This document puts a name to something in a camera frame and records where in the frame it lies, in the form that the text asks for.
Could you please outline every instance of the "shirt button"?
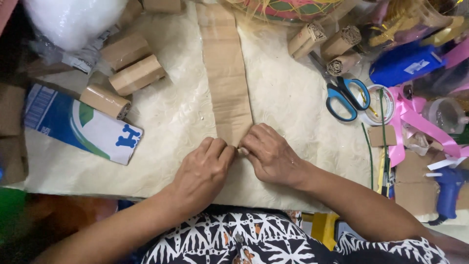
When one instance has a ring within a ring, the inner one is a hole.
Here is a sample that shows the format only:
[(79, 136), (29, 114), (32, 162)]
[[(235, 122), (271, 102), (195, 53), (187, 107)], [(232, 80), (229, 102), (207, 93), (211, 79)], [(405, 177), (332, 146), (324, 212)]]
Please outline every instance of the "shirt button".
[(242, 236), (238, 233), (236, 235), (234, 235), (234, 239), (236, 239), (236, 241), (238, 241), (238, 243), (242, 243), (244, 241)]

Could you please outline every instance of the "fingernail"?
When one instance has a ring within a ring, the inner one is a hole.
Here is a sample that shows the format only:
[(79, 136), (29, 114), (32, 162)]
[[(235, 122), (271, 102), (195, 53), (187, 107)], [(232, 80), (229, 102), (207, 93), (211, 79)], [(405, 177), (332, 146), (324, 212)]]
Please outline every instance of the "fingernail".
[(247, 150), (246, 148), (239, 148), (241, 150), (241, 152), (245, 155), (249, 155), (249, 150)]

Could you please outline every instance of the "hand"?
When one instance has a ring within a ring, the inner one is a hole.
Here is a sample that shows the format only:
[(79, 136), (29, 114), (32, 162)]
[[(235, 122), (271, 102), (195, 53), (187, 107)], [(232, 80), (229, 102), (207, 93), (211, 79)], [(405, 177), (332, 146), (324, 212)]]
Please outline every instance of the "hand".
[(225, 185), (236, 148), (223, 139), (206, 138), (189, 153), (168, 185), (181, 221), (207, 208)]
[(300, 184), (307, 162), (270, 126), (261, 123), (251, 127), (240, 147), (259, 180), (289, 187)]

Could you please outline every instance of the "scissors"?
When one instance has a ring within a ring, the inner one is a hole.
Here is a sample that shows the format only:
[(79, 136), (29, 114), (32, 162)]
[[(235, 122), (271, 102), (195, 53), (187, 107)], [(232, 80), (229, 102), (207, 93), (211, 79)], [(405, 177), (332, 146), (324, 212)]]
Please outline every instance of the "scissors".
[[(365, 111), (370, 107), (370, 93), (366, 88), (365, 84), (358, 79), (344, 79), (342, 77), (334, 77), (329, 72), (327, 72), (325, 68), (325, 63), (323, 60), (312, 51), (310, 53), (311, 62), (313, 62), (314, 66), (321, 72), (321, 75), (324, 77), (325, 81), (327, 82), (327, 100), (326, 100), (326, 107), (327, 110), (337, 119), (343, 122), (352, 122), (358, 117), (357, 111)], [(353, 95), (352, 91), (350, 90), (350, 84), (356, 84), (360, 87), (362, 95), (364, 96), (365, 105), (361, 105), (355, 96)], [(347, 111), (352, 115), (350, 118), (343, 118), (339, 114), (337, 114), (331, 106), (331, 100), (336, 98), (339, 102), (347, 109)]]

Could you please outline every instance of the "black and white batik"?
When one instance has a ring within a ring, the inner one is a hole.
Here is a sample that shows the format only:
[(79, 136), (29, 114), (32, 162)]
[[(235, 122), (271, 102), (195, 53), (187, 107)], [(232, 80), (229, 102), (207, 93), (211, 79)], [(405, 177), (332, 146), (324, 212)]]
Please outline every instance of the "black and white batik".
[(426, 239), (370, 243), (344, 233), (334, 251), (279, 214), (201, 214), (170, 230), (142, 264), (447, 264)]

